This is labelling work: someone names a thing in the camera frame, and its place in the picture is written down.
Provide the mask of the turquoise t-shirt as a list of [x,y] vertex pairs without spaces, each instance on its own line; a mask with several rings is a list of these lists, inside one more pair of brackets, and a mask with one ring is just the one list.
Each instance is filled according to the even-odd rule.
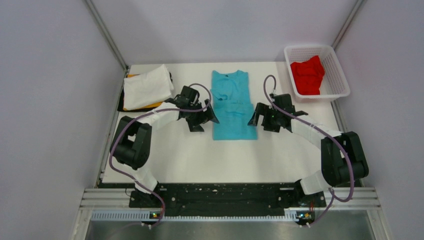
[[248,123],[255,111],[249,91],[249,74],[211,73],[213,110],[219,123],[213,124],[215,141],[257,140],[257,130]]

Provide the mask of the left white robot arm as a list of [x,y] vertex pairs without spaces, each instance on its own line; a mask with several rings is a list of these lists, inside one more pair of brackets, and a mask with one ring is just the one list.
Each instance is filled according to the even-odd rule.
[[135,183],[142,192],[141,200],[149,207],[160,202],[160,193],[155,190],[158,181],[146,166],[150,156],[152,134],[162,127],[184,119],[192,133],[203,132],[203,124],[219,123],[208,98],[200,102],[200,93],[193,85],[183,86],[180,94],[168,98],[158,107],[138,116],[123,116],[117,125],[109,151],[109,166]]

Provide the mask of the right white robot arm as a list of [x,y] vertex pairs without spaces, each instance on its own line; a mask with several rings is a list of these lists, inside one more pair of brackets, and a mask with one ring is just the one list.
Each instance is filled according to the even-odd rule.
[[361,140],[353,131],[333,130],[297,111],[289,94],[268,97],[270,104],[258,103],[248,126],[261,125],[265,131],[278,133],[284,128],[320,150],[320,169],[295,182],[293,200],[307,206],[314,194],[369,175],[369,166]]

